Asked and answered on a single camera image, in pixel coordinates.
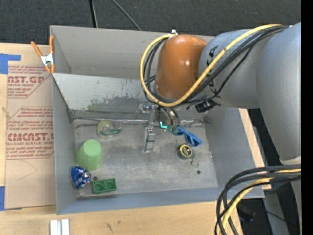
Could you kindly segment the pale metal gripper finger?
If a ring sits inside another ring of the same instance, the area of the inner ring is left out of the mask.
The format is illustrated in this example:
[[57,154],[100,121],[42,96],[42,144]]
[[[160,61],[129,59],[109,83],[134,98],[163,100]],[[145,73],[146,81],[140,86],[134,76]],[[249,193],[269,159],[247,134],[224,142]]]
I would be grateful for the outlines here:
[[147,118],[147,125],[153,127],[156,118],[156,108],[157,106],[148,101],[143,101],[140,103],[139,108],[143,115]]
[[155,142],[155,132],[154,127],[146,127],[145,128],[145,136],[144,136],[144,146],[143,146],[143,152],[149,153],[154,148],[154,142]]

